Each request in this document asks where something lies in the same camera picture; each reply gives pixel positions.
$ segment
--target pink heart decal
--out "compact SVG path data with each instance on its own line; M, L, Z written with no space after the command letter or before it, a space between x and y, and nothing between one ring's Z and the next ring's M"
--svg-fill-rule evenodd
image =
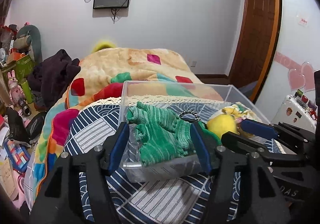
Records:
M301 75L296 69L290 69L288 72L289 84L291 91L301 89L306 84L304 75Z
M306 84L304 86L304 91L315 90L315 79L314 79L314 71L313 67L309 62L305 62L301 66L301 74L304 75L306 80Z

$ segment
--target baseboard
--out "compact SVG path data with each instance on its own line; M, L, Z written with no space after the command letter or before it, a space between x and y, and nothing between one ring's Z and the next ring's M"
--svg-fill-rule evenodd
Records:
M228 78L225 74L195 74L198 79L202 78Z

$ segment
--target bunny ears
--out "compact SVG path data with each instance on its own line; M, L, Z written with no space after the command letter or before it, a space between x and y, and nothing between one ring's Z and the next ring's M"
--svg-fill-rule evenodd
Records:
M10 72L8 72L8 78L11 77L11 78L15 78L16 77L16 73L14 72L14 70Z

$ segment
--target door frame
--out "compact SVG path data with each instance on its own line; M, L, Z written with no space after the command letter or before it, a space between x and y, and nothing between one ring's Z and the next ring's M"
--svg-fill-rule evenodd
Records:
M241 30L240 30L236 53L233 58L232 66L231 66L230 73L229 73L229 79L231 79L231 75L233 74L235 66L236 66L236 60L237 60L238 56L240 55L240 46L241 46L241 42L242 42L243 34L244 34L244 27L245 27L245 22L246 22L246 17L247 17L247 10L248 10L248 0L244 0L244 12L243 12ZM271 33L271 39L270 39L270 44L268 47L267 56L264 61L258 82L257 82L255 88L253 89L253 92L249 98L253 103L255 103L259 97L259 94L260 94L260 92L263 88L263 85L267 79L267 76L270 71L270 67L271 67L275 52L276 52L276 46L278 43L280 24L281 24L281 11L282 11L282 0L275 0L275 16L274 16L274 20L273 20L272 33Z

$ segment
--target metal screw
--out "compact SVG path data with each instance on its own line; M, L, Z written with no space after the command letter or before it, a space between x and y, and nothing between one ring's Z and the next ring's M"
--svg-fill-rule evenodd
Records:
M253 158L258 158L260 155L259 155L257 152L252 152L252 153L251 153L251 156L252 156Z
M98 146L95 146L93 149L94 149L96 152L99 152L99 151L102 150L102 146L101 146L101 145L98 145Z
M224 152L226 150L226 148L224 146L217 146L217 150L219 152Z
M68 152L62 152L60 155L62 158L67 158L69 156Z

